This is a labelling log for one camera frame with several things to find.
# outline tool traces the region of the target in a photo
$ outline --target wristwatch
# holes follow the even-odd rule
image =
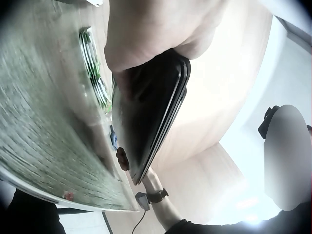
[[[154,194],[147,194],[147,199],[149,201],[149,204],[151,203],[158,203],[161,202],[165,196],[169,196],[167,191],[163,189],[162,191]]]

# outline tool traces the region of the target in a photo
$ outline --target wall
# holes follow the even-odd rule
[[[287,37],[276,18],[272,21],[267,50],[257,80],[245,105],[220,140],[249,182],[246,193],[261,197],[258,204],[266,212],[254,209],[259,219],[278,212],[277,206],[263,194],[263,143],[257,129],[268,107],[294,105],[311,124],[311,55]]]
[[[295,25],[310,36],[311,19],[305,9],[295,0],[259,0],[273,15]]]

